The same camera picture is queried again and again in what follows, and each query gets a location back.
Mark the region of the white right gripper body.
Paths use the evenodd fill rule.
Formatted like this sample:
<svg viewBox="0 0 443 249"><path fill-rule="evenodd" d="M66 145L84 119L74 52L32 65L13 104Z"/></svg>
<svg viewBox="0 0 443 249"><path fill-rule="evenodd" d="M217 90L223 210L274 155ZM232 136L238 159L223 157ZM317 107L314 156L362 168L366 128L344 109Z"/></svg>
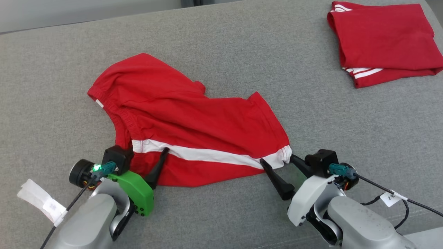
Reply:
<svg viewBox="0 0 443 249"><path fill-rule="evenodd" d="M336 177L338 175L331 175L327 178L313 175L303 182L292 197L287 211L289 220L296 227L299 227L300 223L304 222L305 218L303 216L309 212L310 208L325 191L326 186L333 183Z"/></svg>

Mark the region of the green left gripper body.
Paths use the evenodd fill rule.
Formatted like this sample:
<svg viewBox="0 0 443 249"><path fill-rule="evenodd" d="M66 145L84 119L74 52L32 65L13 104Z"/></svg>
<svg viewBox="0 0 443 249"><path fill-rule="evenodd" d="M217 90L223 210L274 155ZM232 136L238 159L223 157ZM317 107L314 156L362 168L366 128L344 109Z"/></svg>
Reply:
<svg viewBox="0 0 443 249"><path fill-rule="evenodd" d="M116 182L134 202L141 216L149 216L154 208L153 189L137 173L127 171L122 175L109 174L107 179Z"/></svg>

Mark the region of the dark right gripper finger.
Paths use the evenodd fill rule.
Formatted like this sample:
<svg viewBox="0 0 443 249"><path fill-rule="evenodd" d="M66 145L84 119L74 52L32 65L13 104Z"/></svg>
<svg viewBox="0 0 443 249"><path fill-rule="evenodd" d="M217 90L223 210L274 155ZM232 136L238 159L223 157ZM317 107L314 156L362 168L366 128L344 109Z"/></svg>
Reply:
<svg viewBox="0 0 443 249"><path fill-rule="evenodd" d="M265 159L261 158L260 164L265 170L265 173L269 177L281 199L284 201L292 199L295 194L295 187L277 175L277 173L273 171L272 166Z"/></svg>
<svg viewBox="0 0 443 249"><path fill-rule="evenodd" d="M311 166L294 154L290 156L290 163L294 164L307 178L314 175Z"/></svg>

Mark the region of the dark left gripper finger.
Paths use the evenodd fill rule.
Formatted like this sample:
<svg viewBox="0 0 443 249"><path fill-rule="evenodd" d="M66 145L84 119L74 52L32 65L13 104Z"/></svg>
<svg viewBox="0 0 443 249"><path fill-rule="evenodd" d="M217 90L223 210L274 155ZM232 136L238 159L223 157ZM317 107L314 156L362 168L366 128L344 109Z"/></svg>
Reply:
<svg viewBox="0 0 443 249"><path fill-rule="evenodd" d="M160 178L164 163L168 157L170 149L164 148L163 151L160 153L160 157L157 161L157 163L153 166L149 174L147 174L144 177L144 181L152 188L153 190L156 189L158 180Z"/></svg>

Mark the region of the red shorts with white stripe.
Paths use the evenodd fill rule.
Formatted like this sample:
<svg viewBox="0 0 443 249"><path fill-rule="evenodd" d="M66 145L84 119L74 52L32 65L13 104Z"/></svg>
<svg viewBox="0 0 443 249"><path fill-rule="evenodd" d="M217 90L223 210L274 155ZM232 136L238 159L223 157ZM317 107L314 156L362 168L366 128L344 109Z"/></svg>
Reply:
<svg viewBox="0 0 443 249"><path fill-rule="evenodd" d="M198 187L264 172L290 161L289 138L265 99L209 98L206 87L141 53L115 63L87 94L115 127L115 143L134 156L130 170L148 175L169 148L158 184Z"/></svg>

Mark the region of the red white basketball jersey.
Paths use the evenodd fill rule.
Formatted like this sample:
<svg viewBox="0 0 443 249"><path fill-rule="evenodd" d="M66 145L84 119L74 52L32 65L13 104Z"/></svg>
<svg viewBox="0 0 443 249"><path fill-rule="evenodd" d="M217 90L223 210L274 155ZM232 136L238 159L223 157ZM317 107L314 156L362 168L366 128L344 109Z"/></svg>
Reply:
<svg viewBox="0 0 443 249"><path fill-rule="evenodd" d="M340 65L356 88L443 71L443 55L420 4L333 1L326 19L337 36Z"/></svg>

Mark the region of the grey wall post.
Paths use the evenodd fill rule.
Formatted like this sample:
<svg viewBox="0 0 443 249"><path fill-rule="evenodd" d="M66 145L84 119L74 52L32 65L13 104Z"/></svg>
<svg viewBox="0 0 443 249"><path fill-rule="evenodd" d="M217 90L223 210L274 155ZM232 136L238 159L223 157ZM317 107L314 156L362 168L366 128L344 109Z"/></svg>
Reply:
<svg viewBox="0 0 443 249"><path fill-rule="evenodd" d="M180 1L182 8L188 8L188 7L196 7L196 6L203 6L203 5L236 2L236 1L242 1L242 0L179 0L179 1Z"/></svg>

